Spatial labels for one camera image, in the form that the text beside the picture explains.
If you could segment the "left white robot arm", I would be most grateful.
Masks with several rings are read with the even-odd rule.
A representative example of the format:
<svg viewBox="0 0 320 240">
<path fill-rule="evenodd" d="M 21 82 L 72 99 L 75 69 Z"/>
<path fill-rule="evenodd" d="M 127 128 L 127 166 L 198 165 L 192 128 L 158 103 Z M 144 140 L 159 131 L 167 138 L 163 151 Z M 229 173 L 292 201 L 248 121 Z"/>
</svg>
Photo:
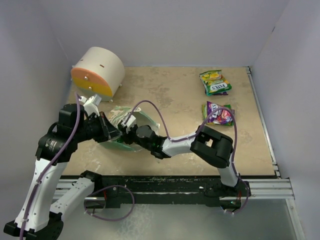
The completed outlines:
<svg viewBox="0 0 320 240">
<path fill-rule="evenodd" d="M 84 171 L 75 185 L 53 202 L 57 184 L 78 144 L 88 140 L 106 142 L 119 131 L 98 110 L 98 104 L 66 104 L 58 121 L 38 141 L 32 182 L 16 219 L 4 226 L 4 233 L 21 240 L 56 240 L 64 221 L 87 195 L 103 187 L 102 175 Z"/>
</svg>

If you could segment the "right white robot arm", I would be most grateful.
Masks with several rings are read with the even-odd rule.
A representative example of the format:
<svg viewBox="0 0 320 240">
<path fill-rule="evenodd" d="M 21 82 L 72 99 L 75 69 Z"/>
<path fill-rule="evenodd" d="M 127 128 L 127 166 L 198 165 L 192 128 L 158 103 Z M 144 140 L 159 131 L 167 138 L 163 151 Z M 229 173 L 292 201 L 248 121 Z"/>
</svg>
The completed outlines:
<svg viewBox="0 0 320 240">
<path fill-rule="evenodd" d="M 234 139 L 205 125 L 200 125 L 196 132 L 180 139 L 157 135 L 149 125 L 133 124 L 133 126 L 128 126 L 120 123 L 118 128 L 122 132 L 122 138 L 126 144 L 137 144 L 160 160 L 194 153 L 207 164 L 218 169 L 222 185 L 236 188 L 241 183 L 245 187 L 246 195 L 250 196 L 248 184 L 241 179 L 235 167 L 235 153 L 238 143 L 236 128 L 234 129 Z"/>
</svg>

